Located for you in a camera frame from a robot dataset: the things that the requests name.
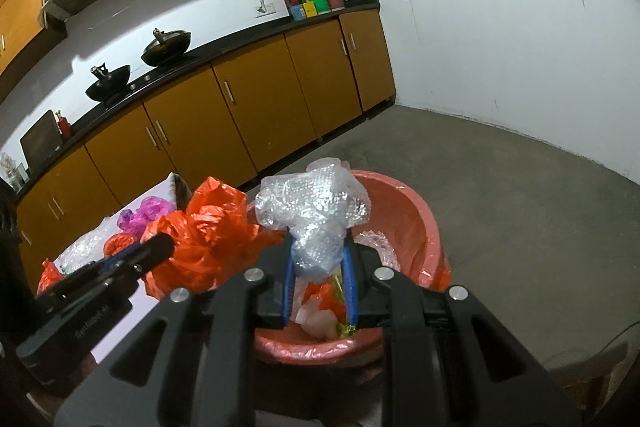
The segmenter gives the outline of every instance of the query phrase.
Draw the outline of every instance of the concrete floor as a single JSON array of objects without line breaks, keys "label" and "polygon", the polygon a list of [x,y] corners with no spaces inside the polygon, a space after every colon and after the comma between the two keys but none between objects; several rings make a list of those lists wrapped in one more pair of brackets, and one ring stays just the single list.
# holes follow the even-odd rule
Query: concrete floor
[{"label": "concrete floor", "polygon": [[466,285],[563,385],[607,372],[640,329],[640,187],[542,142],[393,106],[282,172],[336,156],[413,187]]}]

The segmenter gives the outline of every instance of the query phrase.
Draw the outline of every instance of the red bottle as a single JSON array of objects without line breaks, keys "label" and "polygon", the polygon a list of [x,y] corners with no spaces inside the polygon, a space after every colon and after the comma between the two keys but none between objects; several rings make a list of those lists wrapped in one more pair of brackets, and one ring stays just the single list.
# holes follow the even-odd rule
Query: red bottle
[{"label": "red bottle", "polygon": [[71,124],[62,116],[60,111],[56,111],[56,116],[58,117],[58,128],[60,129],[60,134],[62,134],[62,139],[68,140],[74,135],[74,132],[71,130]]}]

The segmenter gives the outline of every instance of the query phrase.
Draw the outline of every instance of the metal bolt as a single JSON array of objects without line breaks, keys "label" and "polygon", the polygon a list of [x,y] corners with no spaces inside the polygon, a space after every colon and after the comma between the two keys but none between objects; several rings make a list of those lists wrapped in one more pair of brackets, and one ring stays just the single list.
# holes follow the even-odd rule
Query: metal bolt
[{"label": "metal bolt", "polygon": [[469,292],[464,286],[452,286],[449,288],[449,296],[454,301],[463,301],[469,296]]},{"label": "metal bolt", "polygon": [[389,267],[381,266],[380,268],[376,268],[376,271],[373,272],[373,275],[376,276],[376,279],[381,281],[388,281],[389,279],[393,279],[394,271]]},{"label": "metal bolt", "polygon": [[176,288],[169,294],[169,298],[173,302],[186,301],[189,298],[191,292],[187,288]]},{"label": "metal bolt", "polygon": [[260,268],[250,268],[244,272],[244,278],[249,282],[259,281],[264,277],[264,272]]}]

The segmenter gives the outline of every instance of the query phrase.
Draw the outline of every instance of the silver handle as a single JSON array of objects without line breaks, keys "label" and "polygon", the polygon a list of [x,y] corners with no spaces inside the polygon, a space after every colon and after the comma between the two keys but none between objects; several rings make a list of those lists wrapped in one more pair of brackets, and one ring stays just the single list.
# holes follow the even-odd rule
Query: silver handle
[{"label": "silver handle", "polygon": [[154,138],[154,136],[151,134],[151,131],[149,130],[149,127],[145,127],[146,129],[146,133],[149,135],[149,139],[151,140],[151,143],[154,145],[154,147],[156,149],[160,149],[158,147],[158,144],[156,143],[156,139]]},{"label": "silver handle", "polygon": [[53,200],[55,206],[57,206],[58,210],[60,211],[60,214],[62,216],[64,216],[65,215],[65,211],[62,210],[62,207],[60,206],[60,203],[58,203],[58,200],[56,198],[51,198],[51,199]]},{"label": "silver handle", "polygon": [[51,211],[51,214],[54,215],[54,217],[56,218],[57,221],[60,221],[60,218],[58,217],[58,214],[56,214],[56,211],[53,210],[53,207],[51,206],[51,203],[47,203],[47,206],[49,207],[49,210]]},{"label": "silver handle", "polygon": [[234,96],[231,94],[231,88],[226,82],[225,82],[225,87],[226,87],[226,93],[229,95],[229,100],[231,100],[231,103],[236,103],[236,100],[234,100]]},{"label": "silver handle", "polygon": [[162,129],[162,126],[160,125],[160,122],[158,120],[156,120],[156,127],[158,127],[158,132],[160,133],[160,136],[162,136],[162,139],[169,143],[169,140],[166,139],[166,134],[164,134],[164,129]]}]

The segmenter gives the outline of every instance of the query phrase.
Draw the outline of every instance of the trash can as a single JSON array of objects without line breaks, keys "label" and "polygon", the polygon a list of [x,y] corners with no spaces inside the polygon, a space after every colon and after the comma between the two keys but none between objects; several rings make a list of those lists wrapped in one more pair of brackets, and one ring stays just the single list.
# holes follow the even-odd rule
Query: trash can
[{"label": "trash can", "polygon": [[[438,226],[427,203],[412,188],[370,171],[352,171],[371,199],[366,225],[353,228],[382,232],[393,245],[401,272],[425,288],[444,290],[450,283],[449,263],[440,245]],[[289,323],[282,331],[256,330],[257,356],[265,362],[341,367],[366,365],[382,356],[382,330],[360,330],[351,337],[319,342]]]}]

